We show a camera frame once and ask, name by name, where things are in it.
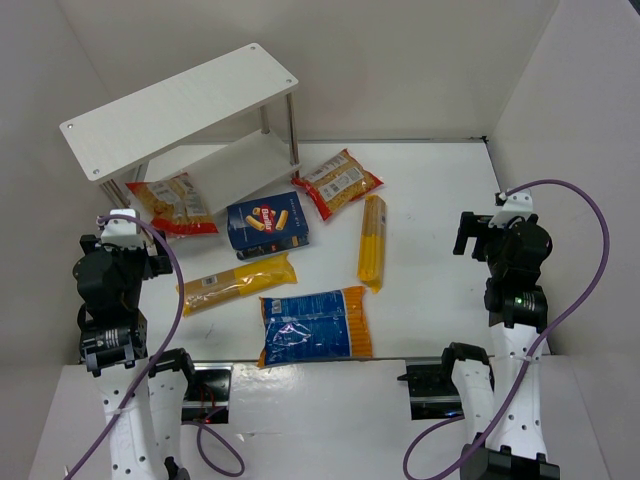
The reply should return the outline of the red fusilli pasta bag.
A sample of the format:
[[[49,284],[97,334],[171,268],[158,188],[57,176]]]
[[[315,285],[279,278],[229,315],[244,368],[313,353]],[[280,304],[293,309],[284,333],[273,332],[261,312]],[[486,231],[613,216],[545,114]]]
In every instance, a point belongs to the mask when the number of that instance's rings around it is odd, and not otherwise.
[[[167,236],[218,233],[203,197],[187,173],[155,182],[128,182],[126,186],[151,215],[151,225]]]

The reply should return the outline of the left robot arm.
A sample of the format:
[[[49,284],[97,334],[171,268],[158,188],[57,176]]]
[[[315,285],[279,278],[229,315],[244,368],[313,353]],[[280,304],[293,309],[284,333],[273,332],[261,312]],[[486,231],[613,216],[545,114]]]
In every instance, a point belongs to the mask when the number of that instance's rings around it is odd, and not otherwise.
[[[143,282],[172,273],[169,255],[149,254],[140,239],[125,248],[84,235],[80,246],[84,255],[73,268],[83,300],[79,350],[110,427],[111,476],[186,479],[180,426],[193,363],[182,348],[149,363],[147,320],[138,307]]]

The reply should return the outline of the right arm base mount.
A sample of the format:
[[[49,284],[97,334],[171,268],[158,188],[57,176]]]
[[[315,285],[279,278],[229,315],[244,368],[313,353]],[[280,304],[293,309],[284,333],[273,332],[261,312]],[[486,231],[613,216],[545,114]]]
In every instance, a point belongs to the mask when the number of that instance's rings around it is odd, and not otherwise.
[[[409,392],[411,419],[435,420],[462,415],[456,387],[439,362],[407,362],[406,372],[397,377]]]

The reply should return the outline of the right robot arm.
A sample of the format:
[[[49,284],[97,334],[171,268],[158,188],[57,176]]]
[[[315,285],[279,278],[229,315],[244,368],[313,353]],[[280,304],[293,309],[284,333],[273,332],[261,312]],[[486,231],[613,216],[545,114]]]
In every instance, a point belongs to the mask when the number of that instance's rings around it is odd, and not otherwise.
[[[487,264],[485,308],[494,353],[452,343],[443,361],[458,391],[468,441],[459,468],[463,479],[557,479],[543,439],[540,413],[540,334],[548,304],[537,281],[552,251],[536,216],[516,216],[500,227],[488,216],[464,212],[453,252]]]

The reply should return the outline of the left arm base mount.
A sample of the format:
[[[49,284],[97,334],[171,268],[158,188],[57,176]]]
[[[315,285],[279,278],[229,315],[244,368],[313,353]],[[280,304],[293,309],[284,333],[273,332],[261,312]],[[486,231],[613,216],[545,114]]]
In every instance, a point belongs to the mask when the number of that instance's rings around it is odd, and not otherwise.
[[[166,422],[226,424],[230,384],[230,366],[156,366],[149,374],[152,415]]]

